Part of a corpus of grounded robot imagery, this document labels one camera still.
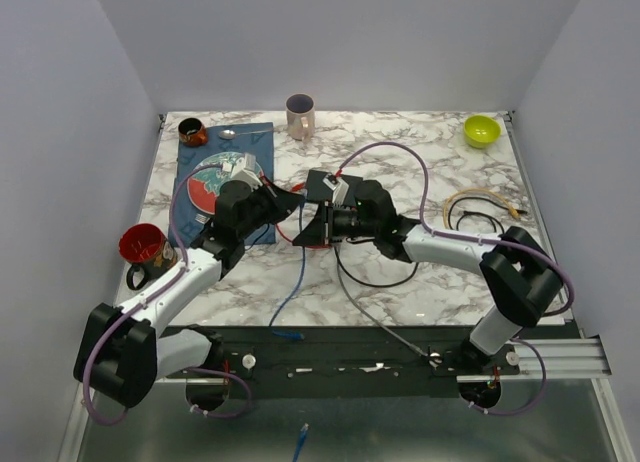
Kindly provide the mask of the black network switch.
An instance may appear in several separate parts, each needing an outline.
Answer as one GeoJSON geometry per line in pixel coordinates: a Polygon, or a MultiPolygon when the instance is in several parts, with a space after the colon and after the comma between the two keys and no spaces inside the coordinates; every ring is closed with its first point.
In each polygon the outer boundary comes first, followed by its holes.
{"type": "MultiPolygon", "coordinates": [[[[329,189],[324,185],[323,179],[326,175],[332,174],[320,170],[310,170],[305,182],[306,200],[310,203],[321,204],[324,201],[330,202],[327,197],[331,195],[329,189]]],[[[363,181],[362,177],[339,175],[345,182],[349,184],[349,192],[345,200],[343,207],[354,207],[355,201],[355,189],[363,181]]]]}

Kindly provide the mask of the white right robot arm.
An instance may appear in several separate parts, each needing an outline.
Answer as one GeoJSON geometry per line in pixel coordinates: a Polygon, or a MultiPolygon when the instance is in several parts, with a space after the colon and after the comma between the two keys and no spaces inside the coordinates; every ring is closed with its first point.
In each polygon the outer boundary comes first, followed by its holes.
{"type": "Polygon", "coordinates": [[[397,213],[379,182],[365,180],[354,203],[318,203],[314,218],[294,238],[295,246],[329,246],[346,238],[370,237],[385,257],[406,263],[433,263],[484,278],[494,307],[476,324],[460,349],[460,361],[480,374],[524,328],[533,328],[559,294],[559,270],[530,234],[511,227],[490,238],[456,231],[429,231],[421,221],[397,213]]]}

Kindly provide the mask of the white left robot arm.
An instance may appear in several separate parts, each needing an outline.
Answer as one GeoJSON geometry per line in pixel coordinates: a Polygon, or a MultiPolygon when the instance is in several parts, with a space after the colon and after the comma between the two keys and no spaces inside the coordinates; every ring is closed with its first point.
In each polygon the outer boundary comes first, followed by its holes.
{"type": "Polygon", "coordinates": [[[214,375],[222,354],[212,337],[196,329],[168,336],[166,328],[235,267],[250,235],[285,220],[303,201],[303,195],[269,181],[256,187],[225,183],[214,216],[182,260],[133,298],[118,306],[101,304],[90,313],[73,370],[83,394],[96,391],[132,408],[163,377],[188,368],[201,377],[214,375]]]}

